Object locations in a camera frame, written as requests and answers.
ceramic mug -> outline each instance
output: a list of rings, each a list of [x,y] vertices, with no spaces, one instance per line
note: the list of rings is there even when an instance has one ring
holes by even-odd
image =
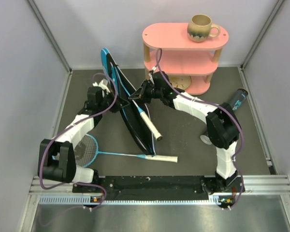
[[[217,28],[218,33],[212,34],[212,28]],[[207,37],[217,37],[220,34],[220,27],[212,24],[212,19],[204,14],[197,14],[188,23],[188,38],[194,42],[203,42]]]

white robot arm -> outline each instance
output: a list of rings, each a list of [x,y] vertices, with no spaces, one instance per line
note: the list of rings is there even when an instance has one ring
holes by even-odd
[[[193,99],[194,97],[189,95],[186,92],[182,93],[183,95]],[[204,103],[198,103],[195,101],[189,101],[186,98],[183,98],[182,96],[178,95],[174,100],[174,107],[176,110],[184,111],[194,117],[197,117],[202,122],[206,124],[206,116],[209,112],[212,112],[216,110],[217,108],[204,104]],[[235,153],[237,141],[234,141],[228,149],[219,148],[216,147],[217,150],[217,169],[216,172],[223,177],[224,179],[227,179],[231,177],[235,172],[236,168],[233,165],[232,162],[232,155]]]
[[[129,99],[142,103],[150,103],[152,98],[160,99],[165,105],[179,111],[184,111],[203,121],[207,125],[209,138],[217,150],[216,179],[222,185],[228,186],[237,177],[237,170],[232,161],[239,137],[237,127],[217,107],[195,102],[195,100],[202,100],[189,95],[181,89],[177,90],[181,92],[181,95],[176,94],[169,87],[160,72],[156,72],[152,73],[150,80],[144,80],[141,87]],[[236,119],[229,104],[223,103],[220,106]]]
[[[76,165],[74,149],[85,134],[97,126],[102,115],[94,118],[88,117],[105,110],[113,101],[114,95],[107,87],[106,79],[103,79],[99,83],[94,83],[88,89],[87,101],[85,101],[84,107],[78,112],[73,122],[67,126],[67,128],[71,128],[59,136],[50,146],[43,164],[43,178],[65,183],[93,182],[93,178],[97,173],[90,168],[83,168]],[[129,105],[128,101],[117,97],[110,111],[115,113],[127,105]],[[44,139],[40,144],[38,175],[40,173],[43,154],[50,141],[50,139]],[[58,155],[58,160],[53,159],[53,157]]]

pink shelf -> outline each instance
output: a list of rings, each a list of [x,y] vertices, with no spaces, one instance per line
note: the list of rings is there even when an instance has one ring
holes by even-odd
[[[211,83],[205,83],[205,76],[192,76],[191,85],[185,90],[191,95],[204,94],[210,86]]]
[[[187,36],[188,23],[156,23],[143,31],[144,43],[153,49],[163,50],[218,50],[228,41],[227,31],[220,27],[220,34],[215,38],[208,37],[202,43],[191,41]]]
[[[209,75],[218,67],[212,62],[213,54],[208,51],[163,51],[160,67],[171,75]],[[150,61],[144,62],[151,70],[156,65],[156,51],[150,52]]]

gray floor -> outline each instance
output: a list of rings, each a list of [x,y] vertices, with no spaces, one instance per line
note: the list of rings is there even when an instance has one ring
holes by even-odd
[[[243,196],[232,211],[209,205],[105,205],[90,213],[39,205],[32,232],[290,232],[279,196]]]
[[[67,99],[64,105],[59,131],[64,129],[82,108],[87,98],[91,77],[98,71],[73,71]],[[135,87],[144,79],[144,70],[123,70]],[[223,103],[243,87],[237,68],[218,68],[210,89],[199,97],[202,100]],[[164,106],[153,100],[149,108],[152,121],[163,135],[157,142],[157,154],[178,156],[178,163],[149,161],[139,158],[98,155],[90,166],[100,175],[209,175],[214,174],[217,158],[214,146],[205,145],[199,138],[205,125],[198,119]],[[241,123],[245,145],[237,157],[243,174],[269,174],[265,156],[256,131],[253,117],[245,102],[236,112]],[[120,113],[103,115],[98,126],[90,132],[99,143],[99,150],[139,154]]]

aluminum frame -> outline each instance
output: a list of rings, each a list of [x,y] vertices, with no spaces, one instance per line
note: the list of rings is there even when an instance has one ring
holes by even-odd
[[[70,73],[69,80],[68,80],[67,85],[66,85],[66,90],[65,90],[63,98],[62,98],[62,102],[64,102],[65,97],[66,97],[66,93],[67,93],[67,90],[69,87],[70,79],[71,79],[72,69],[69,66],[69,64],[68,64],[65,56],[63,55],[58,43],[56,42],[54,36],[52,35],[49,27],[47,26],[47,23],[45,22],[45,20],[42,16],[41,12],[39,11],[35,1],[34,0],[26,0],[26,1],[28,2],[29,6],[33,10],[36,18],[38,19],[44,32],[46,33],[52,47],[54,48],[55,52],[57,53],[58,57],[60,58],[62,64],[64,65],[66,70]],[[246,76],[245,76],[245,72],[244,72],[245,67],[249,63],[251,57],[253,56],[254,52],[258,48],[260,41],[264,37],[266,31],[268,30],[272,21],[274,20],[274,18],[278,14],[278,12],[281,9],[284,2],[285,2],[285,0],[278,0],[277,1],[275,7],[273,8],[267,21],[265,22],[261,32],[259,33],[258,37],[256,38],[252,48],[250,49],[248,55],[246,56],[243,65],[241,67],[239,67],[239,72],[240,72],[240,75],[242,78],[243,85],[245,88],[248,89],[248,91],[249,91],[249,86],[247,84],[247,80],[246,80]],[[261,126],[261,120],[258,116],[255,102],[251,96],[248,97],[248,102],[249,102],[250,109],[252,111],[252,114],[253,114],[253,117],[255,120],[255,124],[257,126],[258,135],[259,135],[260,140],[261,140],[262,148],[264,150],[267,163],[269,166],[272,166],[273,163],[272,163],[270,148],[268,146],[268,143],[267,143],[266,137],[265,137],[265,133],[264,133],[262,126]],[[60,118],[61,118],[60,117],[61,114],[62,114],[62,108],[59,108],[58,117],[57,117],[57,121],[56,121],[56,124],[54,127],[53,134],[55,134],[57,132]],[[45,180],[44,183],[46,185],[52,185],[55,183],[55,181]],[[259,176],[246,175],[246,176],[244,176],[244,183],[245,183],[245,187],[246,187],[246,192],[244,193],[244,195],[249,195],[249,194],[250,195],[280,195],[284,209],[286,211],[286,215],[287,215],[289,224],[290,224],[290,182],[288,180],[288,176],[286,176],[286,175],[259,175]],[[34,217],[35,217],[35,214],[37,211],[37,207],[38,207],[38,203],[40,202],[41,196],[46,196],[46,195],[49,195],[49,196],[53,195],[54,197],[57,197],[57,196],[63,196],[63,197],[76,196],[74,193],[72,193],[72,188],[73,188],[73,186],[71,184],[64,184],[64,185],[62,185],[54,190],[45,191],[40,187],[40,185],[38,183],[38,179],[35,176],[33,181],[32,181],[32,184],[31,184],[31,188],[30,188],[30,192],[29,192],[29,195],[27,198],[27,203],[26,203],[25,210],[24,210],[24,213],[22,216],[21,224],[20,224],[20,227],[17,231],[19,231],[19,232],[31,231],[32,225],[33,225],[33,220],[34,220]]]
[[[48,40],[50,41],[52,47],[54,48],[56,54],[58,55],[61,63],[63,64],[63,66],[65,67],[65,69],[68,72],[72,72],[72,68],[70,67],[69,63],[67,62],[63,52],[61,51],[55,37],[53,36],[51,30],[49,29],[46,21],[44,20],[37,4],[35,3],[34,0],[26,0],[27,3],[29,4],[30,8],[32,9],[36,19],[38,20],[38,22],[40,23],[43,31],[45,32],[45,35],[47,36]]]

